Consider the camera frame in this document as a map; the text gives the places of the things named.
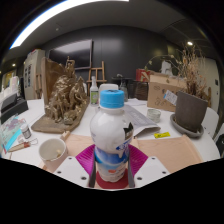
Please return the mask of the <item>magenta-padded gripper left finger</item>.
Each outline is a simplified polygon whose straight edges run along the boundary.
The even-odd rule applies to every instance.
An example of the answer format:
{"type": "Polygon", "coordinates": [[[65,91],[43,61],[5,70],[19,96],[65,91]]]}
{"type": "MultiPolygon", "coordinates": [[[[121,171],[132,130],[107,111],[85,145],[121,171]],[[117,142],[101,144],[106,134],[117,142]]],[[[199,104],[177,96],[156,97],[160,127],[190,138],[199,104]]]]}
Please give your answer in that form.
{"type": "Polygon", "coordinates": [[[93,188],[96,180],[94,148],[90,145],[77,156],[68,156],[54,174],[76,185],[93,188]]]}

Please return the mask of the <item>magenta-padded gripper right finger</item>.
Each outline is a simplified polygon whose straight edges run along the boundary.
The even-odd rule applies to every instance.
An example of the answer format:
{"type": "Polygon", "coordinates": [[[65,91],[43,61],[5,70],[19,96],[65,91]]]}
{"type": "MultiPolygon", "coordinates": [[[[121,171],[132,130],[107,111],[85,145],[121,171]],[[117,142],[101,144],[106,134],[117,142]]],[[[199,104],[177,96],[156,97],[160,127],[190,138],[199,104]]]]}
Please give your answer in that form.
{"type": "Polygon", "coordinates": [[[143,187],[169,174],[170,172],[156,156],[148,157],[135,146],[129,146],[128,183],[130,188],[143,187]]]}

